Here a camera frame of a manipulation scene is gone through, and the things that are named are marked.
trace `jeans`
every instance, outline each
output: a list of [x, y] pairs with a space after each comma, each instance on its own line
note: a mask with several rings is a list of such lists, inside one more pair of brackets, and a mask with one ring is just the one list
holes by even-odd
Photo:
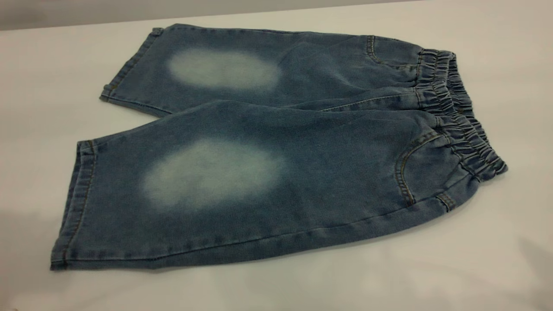
[[155, 28], [101, 99], [162, 118], [81, 141], [51, 269], [256, 260], [398, 232], [507, 170], [449, 51]]

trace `denim shorts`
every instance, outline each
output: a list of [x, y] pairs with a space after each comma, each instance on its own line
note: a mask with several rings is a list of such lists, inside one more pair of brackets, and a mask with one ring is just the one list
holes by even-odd
[[454, 53], [372, 35], [155, 28], [77, 144], [51, 269], [257, 260], [404, 230], [507, 170]]

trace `white surface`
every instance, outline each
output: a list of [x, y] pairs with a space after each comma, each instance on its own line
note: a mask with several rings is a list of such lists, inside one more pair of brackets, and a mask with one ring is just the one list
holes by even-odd
[[[550, 0], [424, 1], [0, 32], [0, 306], [11, 310], [552, 310]], [[152, 27], [376, 34], [457, 53], [510, 171], [381, 239], [237, 265], [48, 271], [75, 143], [154, 118], [100, 102]]]

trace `bleached spot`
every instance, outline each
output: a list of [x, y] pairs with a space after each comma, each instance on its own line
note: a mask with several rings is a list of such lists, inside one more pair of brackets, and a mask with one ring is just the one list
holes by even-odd
[[242, 51], [193, 48], [173, 55], [167, 65], [175, 79], [209, 88], [266, 91], [280, 77], [276, 64]]
[[158, 160], [142, 185], [157, 208], [206, 208], [265, 194], [283, 168], [281, 158], [255, 146], [202, 139]]

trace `elastic waistband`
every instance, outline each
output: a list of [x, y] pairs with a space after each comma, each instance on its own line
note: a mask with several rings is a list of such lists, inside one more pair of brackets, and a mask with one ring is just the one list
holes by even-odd
[[423, 49], [417, 68], [415, 91], [422, 110], [439, 119], [439, 128], [449, 140], [462, 165], [480, 181], [507, 171], [507, 165], [488, 142], [482, 125], [475, 119], [457, 70], [454, 53]]

